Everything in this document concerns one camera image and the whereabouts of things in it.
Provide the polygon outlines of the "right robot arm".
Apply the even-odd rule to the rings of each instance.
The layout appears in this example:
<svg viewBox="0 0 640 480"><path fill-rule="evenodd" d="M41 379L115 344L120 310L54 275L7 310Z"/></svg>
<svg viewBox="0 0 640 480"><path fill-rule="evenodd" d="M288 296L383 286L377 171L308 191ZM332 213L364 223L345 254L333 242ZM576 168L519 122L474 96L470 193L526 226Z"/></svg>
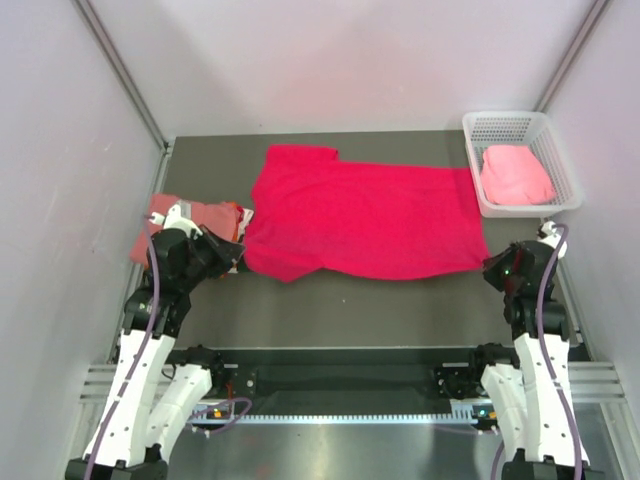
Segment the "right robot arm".
<svg viewBox="0 0 640 480"><path fill-rule="evenodd" d="M504 295L513 348L477 348L466 380L491 400L502 436L500 479L602 479L583 446L568 376L569 322L554 300L563 236L513 243L486 260L483 277Z"/></svg>

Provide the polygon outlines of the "white plastic basket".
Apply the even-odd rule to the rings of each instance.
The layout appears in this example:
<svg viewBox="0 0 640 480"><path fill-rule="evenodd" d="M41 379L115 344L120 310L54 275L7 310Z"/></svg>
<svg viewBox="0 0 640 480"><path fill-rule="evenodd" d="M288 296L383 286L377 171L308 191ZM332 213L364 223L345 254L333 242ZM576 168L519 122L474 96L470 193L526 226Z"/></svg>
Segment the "white plastic basket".
<svg viewBox="0 0 640 480"><path fill-rule="evenodd" d="M483 216L549 217L583 203L572 162L545 114L472 112L462 126Z"/></svg>

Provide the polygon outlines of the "folded orange t shirt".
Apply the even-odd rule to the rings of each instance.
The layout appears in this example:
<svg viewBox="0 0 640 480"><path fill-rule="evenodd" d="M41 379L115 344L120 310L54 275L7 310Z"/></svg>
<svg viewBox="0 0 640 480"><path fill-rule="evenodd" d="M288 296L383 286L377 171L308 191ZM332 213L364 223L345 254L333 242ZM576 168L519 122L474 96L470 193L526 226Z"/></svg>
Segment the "folded orange t shirt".
<svg viewBox="0 0 640 480"><path fill-rule="evenodd" d="M220 207L223 220L220 226L220 237L230 242L238 242L241 238L243 208L234 202L222 202Z"/></svg>

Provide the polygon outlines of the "folded salmon t shirt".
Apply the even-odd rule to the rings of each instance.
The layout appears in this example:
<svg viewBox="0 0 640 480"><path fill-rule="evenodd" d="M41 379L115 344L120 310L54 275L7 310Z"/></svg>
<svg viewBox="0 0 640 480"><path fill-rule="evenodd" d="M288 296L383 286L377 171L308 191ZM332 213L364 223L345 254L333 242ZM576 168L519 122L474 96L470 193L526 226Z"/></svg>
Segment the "folded salmon t shirt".
<svg viewBox="0 0 640 480"><path fill-rule="evenodd" d="M148 214L159 212L166 214L169 208L174 205L180 198L175 195L154 194L151 196L148 207ZM215 234L219 235L220 226L223 222L220 204L204 204L201 202L189 201L192 208L192 220L198 225L205 225ZM129 258L133 263L141 264L144 268L148 266L147 262L147 246L148 242L143 232L140 232L134 246L130 250Z"/></svg>

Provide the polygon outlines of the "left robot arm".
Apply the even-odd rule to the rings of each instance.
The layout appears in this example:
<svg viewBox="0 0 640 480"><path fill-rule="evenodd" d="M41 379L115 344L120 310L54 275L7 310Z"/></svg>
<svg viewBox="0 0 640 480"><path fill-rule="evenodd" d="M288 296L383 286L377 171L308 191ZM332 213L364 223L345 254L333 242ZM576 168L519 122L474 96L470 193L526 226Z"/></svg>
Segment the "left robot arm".
<svg viewBox="0 0 640 480"><path fill-rule="evenodd" d="M123 307L105 409L82 456L68 462L68 479L166 478L173 447L196 405L226 387L219 353L202 346L177 352L174 345L191 292L226 274L244 246L206 227L144 234L148 267Z"/></svg>

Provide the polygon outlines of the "light pink t shirt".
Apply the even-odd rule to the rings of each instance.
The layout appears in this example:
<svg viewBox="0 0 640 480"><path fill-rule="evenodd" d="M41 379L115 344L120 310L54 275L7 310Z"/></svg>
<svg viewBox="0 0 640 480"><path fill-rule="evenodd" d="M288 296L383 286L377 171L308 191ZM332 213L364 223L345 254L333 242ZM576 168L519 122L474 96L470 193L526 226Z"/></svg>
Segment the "light pink t shirt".
<svg viewBox="0 0 640 480"><path fill-rule="evenodd" d="M549 174L527 146L492 145L482 159L480 181L490 203L529 206L555 199Z"/></svg>

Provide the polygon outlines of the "magenta t shirt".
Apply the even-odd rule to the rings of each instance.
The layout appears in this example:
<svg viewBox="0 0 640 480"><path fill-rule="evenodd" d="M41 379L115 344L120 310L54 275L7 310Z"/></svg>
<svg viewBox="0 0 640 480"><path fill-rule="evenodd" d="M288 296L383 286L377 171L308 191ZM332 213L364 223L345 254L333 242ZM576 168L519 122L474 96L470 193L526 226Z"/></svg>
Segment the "magenta t shirt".
<svg viewBox="0 0 640 480"><path fill-rule="evenodd" d="M251 191L245 262L292 282L318 270L405 281L481 268L490 252L467 168L343 161L272 145Z"/></svg>

